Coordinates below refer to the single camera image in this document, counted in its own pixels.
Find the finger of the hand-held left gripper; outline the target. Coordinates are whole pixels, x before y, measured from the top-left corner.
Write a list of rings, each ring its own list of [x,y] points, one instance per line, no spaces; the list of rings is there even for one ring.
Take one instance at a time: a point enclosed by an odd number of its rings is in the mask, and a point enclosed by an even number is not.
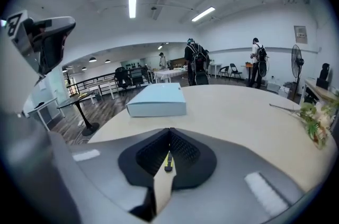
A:
[[[47,75],[61,63],[65,41],[75,26],[75,19],[70,16],[54,17],[33,23],[32,46],[39,57],[40,75]]]

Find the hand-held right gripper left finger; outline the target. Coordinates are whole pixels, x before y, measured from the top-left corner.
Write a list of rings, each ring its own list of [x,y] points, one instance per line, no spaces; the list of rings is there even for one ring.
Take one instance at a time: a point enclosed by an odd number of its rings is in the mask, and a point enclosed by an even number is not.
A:
[[[168,130],[69,147],[49,136],[50,212],[58,223],[169,223]]]

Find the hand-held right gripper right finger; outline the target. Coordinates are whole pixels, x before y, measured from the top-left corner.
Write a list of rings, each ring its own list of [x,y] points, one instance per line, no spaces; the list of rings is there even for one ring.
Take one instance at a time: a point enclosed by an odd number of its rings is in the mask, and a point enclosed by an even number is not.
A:
[[[156,223],[269,222],[272,217],[246,183],[251,173],[260,173],[266,180],[263,188],[272,187],[288,206],[304,195],[291,177],[250,149],[197,132],[182,132],[214,151],[216,169],[202,185],[172,192]]]

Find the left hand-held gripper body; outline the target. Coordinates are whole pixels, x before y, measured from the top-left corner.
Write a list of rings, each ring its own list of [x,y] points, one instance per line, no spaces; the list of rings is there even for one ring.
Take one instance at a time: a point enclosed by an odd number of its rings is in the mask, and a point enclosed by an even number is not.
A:
[[[40,81],[40,47],[33,43],[34,20],[27,10],[21,10],[8,16],[5,34],[15,45],[21,56],[38,75]]]

